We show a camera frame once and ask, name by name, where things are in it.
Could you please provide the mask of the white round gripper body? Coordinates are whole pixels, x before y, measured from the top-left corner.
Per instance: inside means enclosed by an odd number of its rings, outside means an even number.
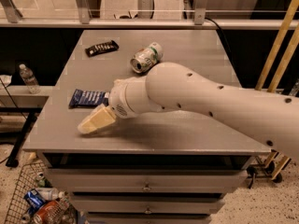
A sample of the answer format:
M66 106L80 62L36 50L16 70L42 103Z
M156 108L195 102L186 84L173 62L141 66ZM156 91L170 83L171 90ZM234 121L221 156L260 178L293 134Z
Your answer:
M148 97L145 77L116 79L110 91L108 103L112 111L122 119L163 110Z

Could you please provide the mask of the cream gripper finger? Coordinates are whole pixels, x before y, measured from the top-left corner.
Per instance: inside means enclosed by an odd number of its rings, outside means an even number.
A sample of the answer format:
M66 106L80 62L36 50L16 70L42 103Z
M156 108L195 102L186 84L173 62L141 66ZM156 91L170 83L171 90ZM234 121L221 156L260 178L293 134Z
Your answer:
M107 107L106 107L104 104L100 104L99 106L97 106L97 107L92 111L91 114L96 113L96 112L98 112L98 111L100 111L100 110L102 110L102 109L105 109L105 108L107 108Z
M109 106L87 116L79 125L78 131L83 134L92 133L116 121L116 115Z

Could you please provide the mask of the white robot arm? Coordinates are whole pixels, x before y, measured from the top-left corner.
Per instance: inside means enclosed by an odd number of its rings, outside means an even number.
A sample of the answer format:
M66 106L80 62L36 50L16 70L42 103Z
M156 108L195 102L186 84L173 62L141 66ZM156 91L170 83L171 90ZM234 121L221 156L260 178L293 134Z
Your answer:
M222 85L178 63L158 63L143 77L117 79L108 105L99 105L79 125L92 133L117 118L149 112L189 111L213 119L299 159L299 99Z

